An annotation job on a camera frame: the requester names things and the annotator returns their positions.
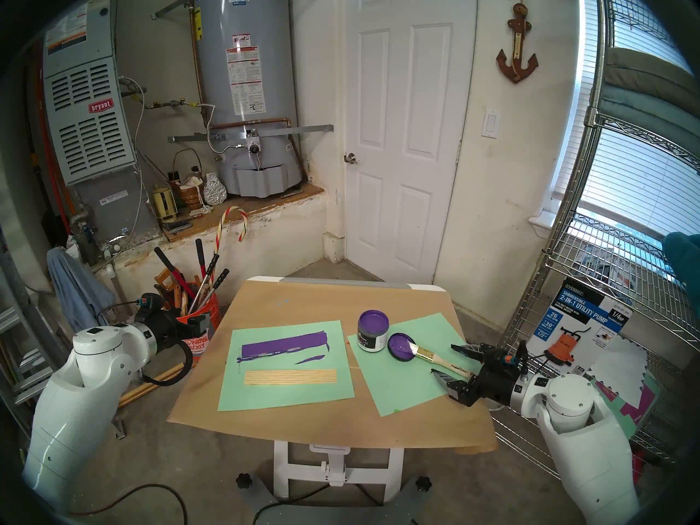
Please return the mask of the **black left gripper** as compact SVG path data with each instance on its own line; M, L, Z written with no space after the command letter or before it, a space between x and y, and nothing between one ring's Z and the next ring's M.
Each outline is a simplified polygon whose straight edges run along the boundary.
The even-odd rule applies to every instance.
M191 349L185 340L210 338L210 323L210 314L189 316L189 323L184 323L179 321L170 311L155 312L155 353L160 354L166 349L178 346L184 350L186 355L191 355ZM193 328L193 326L206 326L206 328Z

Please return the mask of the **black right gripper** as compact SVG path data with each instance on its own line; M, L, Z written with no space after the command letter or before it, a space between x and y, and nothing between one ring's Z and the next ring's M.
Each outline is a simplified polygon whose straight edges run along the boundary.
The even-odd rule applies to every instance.
M451 345L451 349L481 362L478 373L467 381L431 370L445 393L454 401L470 407L487 398L509 408L529 408L539 395L539 377L529 370L527 342L520 341L514 354L486 344Z

